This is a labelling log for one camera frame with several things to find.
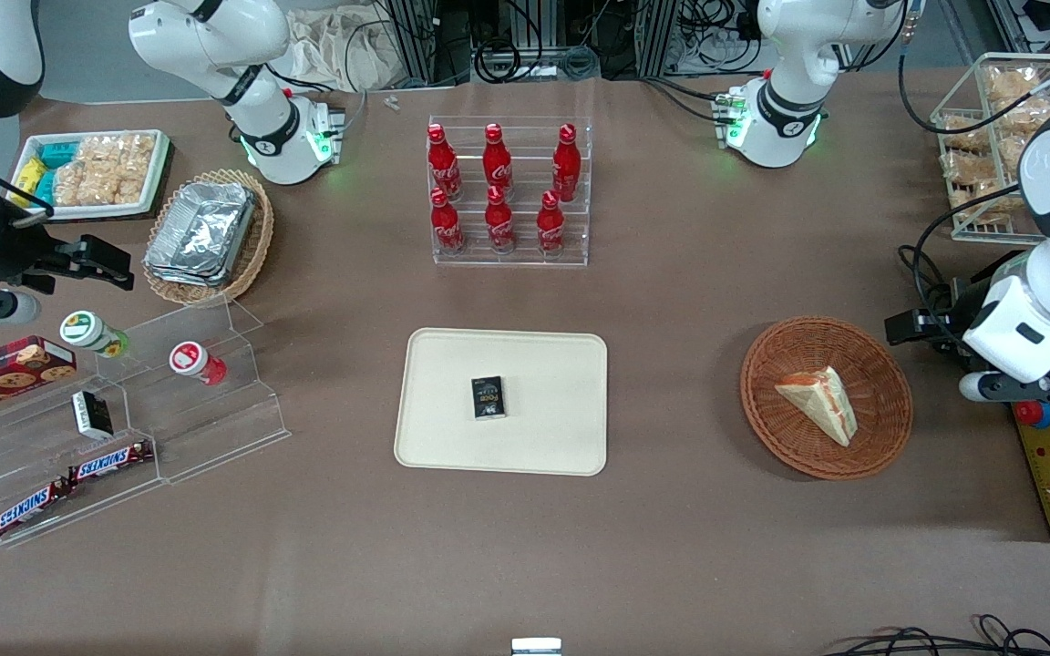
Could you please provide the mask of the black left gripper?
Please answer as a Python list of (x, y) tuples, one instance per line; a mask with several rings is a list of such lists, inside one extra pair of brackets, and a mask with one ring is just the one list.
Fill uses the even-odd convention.
[(957, 312), (957, 308), (948, 312), (917, 308), (887, 317), (886, 341), (891, 347), (916, 341), (967, 348), (963, 337), (972, 323), (973, 315)]

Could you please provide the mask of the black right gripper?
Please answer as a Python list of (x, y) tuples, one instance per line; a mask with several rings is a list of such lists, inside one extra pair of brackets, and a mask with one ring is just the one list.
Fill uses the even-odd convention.
[(0, 283), (50, 294), (55, 284), (47, 279), (64, 277), (107, 282), (125, 292), (133, 290), (132, 273), (108, 269), (128, 266), (125, 250), (93, 235), (82, 235), (77, 241), (77, 264), (70, 254), (61, 251), (66, 245), (55, 240), (42, 221), (33, 221), (29, 212), (0, 210)]

